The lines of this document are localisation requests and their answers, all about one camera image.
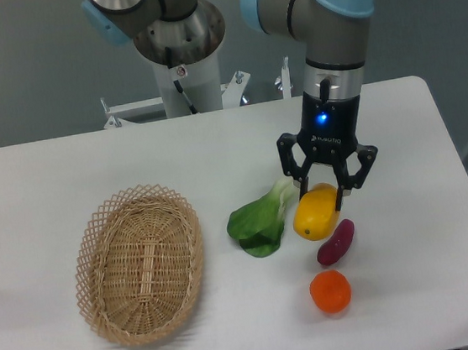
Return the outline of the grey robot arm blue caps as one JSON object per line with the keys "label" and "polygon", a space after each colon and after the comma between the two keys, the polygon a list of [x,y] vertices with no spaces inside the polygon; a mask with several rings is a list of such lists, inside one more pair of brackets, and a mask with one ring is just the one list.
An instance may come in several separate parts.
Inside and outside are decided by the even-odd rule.
{"label": "grey robot arm blue caps", "polygon": [[[217,53],[225,36],[206,0],[84,0],[82,11],[112,44],[132,42],[160,76],[169,117],[223,107]],[[306,46],[301,129],[277,140],[282,171],[301,192],[315,164],[334,170],[337,198],[360,188],[377,149],[356,134],[374,0],[239,0],[245,23]]]}

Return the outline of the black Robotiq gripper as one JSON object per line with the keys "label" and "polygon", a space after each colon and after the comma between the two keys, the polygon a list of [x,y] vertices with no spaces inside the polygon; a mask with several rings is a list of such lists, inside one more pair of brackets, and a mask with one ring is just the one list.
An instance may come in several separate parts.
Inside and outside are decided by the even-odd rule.
{"label": "black Robotiq gripper", "polygon": [[[338,188],[335,211],[342,209],[343,199],[354,188],[360,189],[376,160],[378,148],[358,143],[356,138],[360,96],[325,103],[307,93],[302,96],[302,122],[298,134],[283,133],[277,140],[282,172],[299,186],[299,198],[308,192],[308,174],[313,164],[332,165]],[[293,147],[305,156],[300,165]],[[359,170],[349,174],[346,159],[353,153],[360,162]]]}

